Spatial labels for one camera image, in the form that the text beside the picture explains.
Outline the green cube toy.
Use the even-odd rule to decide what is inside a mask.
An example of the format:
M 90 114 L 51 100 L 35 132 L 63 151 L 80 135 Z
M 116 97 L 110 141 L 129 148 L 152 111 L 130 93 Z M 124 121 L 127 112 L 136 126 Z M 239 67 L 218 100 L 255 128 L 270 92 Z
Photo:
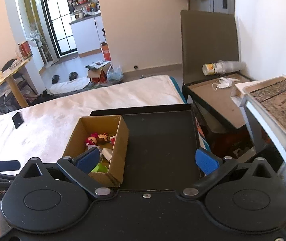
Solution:
M 104 166 L 102 163 L 98 163 L 92 170 L 92 173 L 107 173 L 107 172 L 108 168 Z

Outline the red pink plush figurine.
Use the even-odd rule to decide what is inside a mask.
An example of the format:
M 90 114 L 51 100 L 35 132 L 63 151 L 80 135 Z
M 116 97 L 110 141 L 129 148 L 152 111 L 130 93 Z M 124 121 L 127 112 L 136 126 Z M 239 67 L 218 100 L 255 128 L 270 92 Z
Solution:
M 98 146 L 98 133 L 92 133 L 90 134 L 90 136 L 88 138 L 86 138 L 85 140 L 85 145 L 87 147 L 87 149 L 91 149 L 93 147 L 95 148 L 99 148 Z

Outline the white power adapter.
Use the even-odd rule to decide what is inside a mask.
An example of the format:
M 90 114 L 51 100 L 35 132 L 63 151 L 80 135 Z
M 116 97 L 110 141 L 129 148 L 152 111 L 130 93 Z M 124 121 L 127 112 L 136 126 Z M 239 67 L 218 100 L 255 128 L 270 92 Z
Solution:
M 111 158 L 112 158 L 112 149 L 103 148 L 103 149 L 101 150 L 101 154 L 102 154 L 102 156 L 103 156 L 108 162 L 111 161 Z

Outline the brown haired doll figurine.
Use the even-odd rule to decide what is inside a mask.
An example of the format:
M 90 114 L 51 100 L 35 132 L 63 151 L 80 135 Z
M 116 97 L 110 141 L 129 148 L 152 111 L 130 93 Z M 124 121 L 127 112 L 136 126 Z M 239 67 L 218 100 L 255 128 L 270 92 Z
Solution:
M 97 144 L 104 145 L 110 142 L 110 137 L 107 133 L 97 135 Z

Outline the red figurine with box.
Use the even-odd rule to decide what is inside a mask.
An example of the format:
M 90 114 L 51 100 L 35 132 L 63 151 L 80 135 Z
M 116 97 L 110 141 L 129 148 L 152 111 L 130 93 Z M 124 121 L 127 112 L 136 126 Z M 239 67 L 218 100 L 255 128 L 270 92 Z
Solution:
M 112 145 L 115 144 L 115 141 L 116 141 L 116 136 L 110 137 L 110 143 L 111 143 Z

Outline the brown cardboard box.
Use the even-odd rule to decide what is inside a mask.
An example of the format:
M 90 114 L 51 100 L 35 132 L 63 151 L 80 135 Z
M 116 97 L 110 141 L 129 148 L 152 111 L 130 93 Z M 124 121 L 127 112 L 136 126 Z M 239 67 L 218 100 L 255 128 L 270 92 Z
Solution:
M 108 168 L 107 173 L 92 173 L 88 176 L 95 179 L 105 187 L 119 187 L 123 182 L 125 157 L 129 138 L 129 129 L 121 115 L 112 116 L 86 116 L 81 117 L 68 141 L 63 156 L 75 158 L 87 151 L 85 140 L 92 133 L 107 133 L 109 137 L 116 136 L 115 144 L 110 142 L 99 146 L 100 161 Z M 112 158 L 108 162 L 101 154 L 103 148 L 112 149 Z

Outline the black side table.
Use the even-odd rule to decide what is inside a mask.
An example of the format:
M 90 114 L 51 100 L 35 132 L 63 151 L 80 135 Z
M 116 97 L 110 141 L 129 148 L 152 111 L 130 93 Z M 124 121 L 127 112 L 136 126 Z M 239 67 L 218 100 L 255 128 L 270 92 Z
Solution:
M 230 98 L 232 88 L 215 89 L 218 76 L 189 76 L 183 72 L 182 93 L 193 100 L 197 120 L 212 153 L 239 158 L 253 147 L 239 107 Z

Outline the black shallow tray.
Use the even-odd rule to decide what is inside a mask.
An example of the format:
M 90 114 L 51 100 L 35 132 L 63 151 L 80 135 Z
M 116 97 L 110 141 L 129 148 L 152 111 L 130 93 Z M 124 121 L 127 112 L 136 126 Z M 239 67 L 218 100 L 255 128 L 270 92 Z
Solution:
M 191 104 L 95 110 L 91 114 L 121 115 L 129 129 L 121 190 L 181 190 L 201 178 L 195 162 L 200 143 Z

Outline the small black square device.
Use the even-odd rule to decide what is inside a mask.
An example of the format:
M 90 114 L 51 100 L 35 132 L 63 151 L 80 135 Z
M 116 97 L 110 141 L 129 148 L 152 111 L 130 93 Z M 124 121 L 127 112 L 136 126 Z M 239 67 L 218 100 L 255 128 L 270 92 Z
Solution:
M 12 117 L 12 121 L 16 129 L 18 129 L 24 123 L 23 117 L 19 111 L 14 114 L 14 116 Z

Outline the cream fuzzy blanket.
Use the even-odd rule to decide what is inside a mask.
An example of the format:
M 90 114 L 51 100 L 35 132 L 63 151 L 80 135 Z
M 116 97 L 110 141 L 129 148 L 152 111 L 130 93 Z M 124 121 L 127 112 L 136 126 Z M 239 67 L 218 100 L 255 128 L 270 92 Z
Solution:
M 32 157 L 56 162 L 82 116 L 94 110 L 182 104 L 178 89 L 167 75 L 147 77 L 61 97 L 19 110 L 24 123 L 15 128 L 14 113 L 0 115 L 0 160 L 21 165 Z

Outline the white floor cushion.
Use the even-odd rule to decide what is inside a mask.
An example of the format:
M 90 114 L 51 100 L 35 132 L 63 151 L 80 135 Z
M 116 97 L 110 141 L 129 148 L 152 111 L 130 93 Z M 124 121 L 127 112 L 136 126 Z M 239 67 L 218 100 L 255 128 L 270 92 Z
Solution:
M 50 87 L 50 93 L 58 95 L 82 90 L 89 85 L 89 83 L 90 79 L 88 77 L 77 78 L 68 82 L 56 83 Z

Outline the white face mask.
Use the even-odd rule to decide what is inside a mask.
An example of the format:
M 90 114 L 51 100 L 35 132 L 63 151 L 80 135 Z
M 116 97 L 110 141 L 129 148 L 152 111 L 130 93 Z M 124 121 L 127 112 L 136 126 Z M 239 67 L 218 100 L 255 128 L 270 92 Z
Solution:
M 212 88 L 217 91 L 218 89 L 226 89 L 230 88 L 235 82 L 239 82 L 240 80 L 237 78 L 224 78 L 220 77 L 218 82 L 213 83 Z

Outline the open box with magazines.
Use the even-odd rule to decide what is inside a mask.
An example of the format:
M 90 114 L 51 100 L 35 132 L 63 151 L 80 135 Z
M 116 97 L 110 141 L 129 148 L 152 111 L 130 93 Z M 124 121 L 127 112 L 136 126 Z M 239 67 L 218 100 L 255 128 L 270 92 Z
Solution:
M 87 77 L 94 84 L 106 84 L 107 72 L 111 67 L 111 61 L 95 61 L 90 65 L 85 66 L 87 68 Z

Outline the clear plastic bag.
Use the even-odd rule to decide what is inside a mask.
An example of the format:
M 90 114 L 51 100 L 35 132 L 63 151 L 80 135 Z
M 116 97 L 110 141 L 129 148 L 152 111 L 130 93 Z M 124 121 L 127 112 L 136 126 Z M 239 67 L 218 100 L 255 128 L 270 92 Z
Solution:
M 110 84 L 121 83 L 123 81 L 123 78 L 124 78 L 122 68 L 120 66 L 118 66 L 118 67 L 110 66 L 110 68 L 108 69 L 106 77 L 107 77 L 107 80 Z

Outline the yellow wooden table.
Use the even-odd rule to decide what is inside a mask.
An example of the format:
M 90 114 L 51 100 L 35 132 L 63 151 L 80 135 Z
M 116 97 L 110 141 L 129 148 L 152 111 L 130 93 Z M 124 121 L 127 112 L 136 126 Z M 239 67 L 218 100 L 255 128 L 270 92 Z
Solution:
M 16 74 L 21 68 L 23 68 L 31 60 L 32 60 L 32 57 L 29 57 L 28 59 L 21 61 L 18 65 L 16 65 L 12 69 L 7 69 L 0 74 L 0 85 L 2 85 L 4 82 L 7 82 L 9 88 L 11 89 L 11 92 L 13 93 L 16 101 L 18 102 L 21 108 L 29 107 L 29 104 L 23 97 L 18 85 L 14 81 L 13 75 Z

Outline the patterned book box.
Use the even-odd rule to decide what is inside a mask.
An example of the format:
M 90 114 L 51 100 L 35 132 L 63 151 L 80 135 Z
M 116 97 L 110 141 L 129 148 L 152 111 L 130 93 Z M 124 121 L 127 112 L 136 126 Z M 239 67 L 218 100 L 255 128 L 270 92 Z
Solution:
M 232 86 L 230 95 L 238 107 L 253 100 L 286 134 L 286 76 Z

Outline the stack of paper cups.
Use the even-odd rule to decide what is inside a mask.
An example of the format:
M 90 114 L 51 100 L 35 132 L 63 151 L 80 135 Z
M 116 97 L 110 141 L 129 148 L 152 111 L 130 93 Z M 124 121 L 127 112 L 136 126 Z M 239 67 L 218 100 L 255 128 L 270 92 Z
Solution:
M 202 66 L 202 71 L 205 76 L 223 75 L 236 71 L 241 71 L 246 68 L 246 63 L 243 61 L 218 61 L 217 63 L 205 64 Z

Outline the orange red bag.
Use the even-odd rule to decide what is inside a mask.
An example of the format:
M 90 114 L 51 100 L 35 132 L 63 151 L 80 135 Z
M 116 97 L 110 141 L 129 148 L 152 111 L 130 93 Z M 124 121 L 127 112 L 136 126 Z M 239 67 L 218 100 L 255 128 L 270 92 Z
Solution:
M 101 50 L 102 50 L 102 54 L 104 56 L 104 60 L 111 61 L 111 55 L 110 55 L 109 47 L 108 47 L 108 44 L 106 42 L 101 43 Z

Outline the red box on table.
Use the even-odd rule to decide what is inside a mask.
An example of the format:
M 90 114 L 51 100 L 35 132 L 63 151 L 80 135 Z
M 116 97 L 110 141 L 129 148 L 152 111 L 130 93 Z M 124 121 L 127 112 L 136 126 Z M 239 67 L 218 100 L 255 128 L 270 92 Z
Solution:
M 30 45 L 29 45 L 28 41 L 25 41 L 25 42 L 19 44 L 18 49 L 19 49 L 19 52 L 21 54 L 21 58 L 23 60 L 26 60 L 26 59 L 32 57 L 32 51 L 30 49 Z

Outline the brown upright board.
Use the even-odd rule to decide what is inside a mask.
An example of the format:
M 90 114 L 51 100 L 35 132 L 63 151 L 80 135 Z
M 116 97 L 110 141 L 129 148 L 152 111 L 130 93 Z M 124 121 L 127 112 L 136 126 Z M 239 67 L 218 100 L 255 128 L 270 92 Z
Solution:
M 240 59 L 234 15 L 182 10 L 180 17 L 185 84 L 205 80 L 205 64 Z

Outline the white kitchen cabinet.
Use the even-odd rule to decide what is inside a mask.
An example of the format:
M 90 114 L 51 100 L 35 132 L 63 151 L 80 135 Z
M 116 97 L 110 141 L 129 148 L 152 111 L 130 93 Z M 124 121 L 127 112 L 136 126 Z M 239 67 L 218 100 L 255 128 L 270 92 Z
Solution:
M 81 57 L 101 51 L 105 42 L 101 14 L 87 16 L 70 23 L 78 54 Z

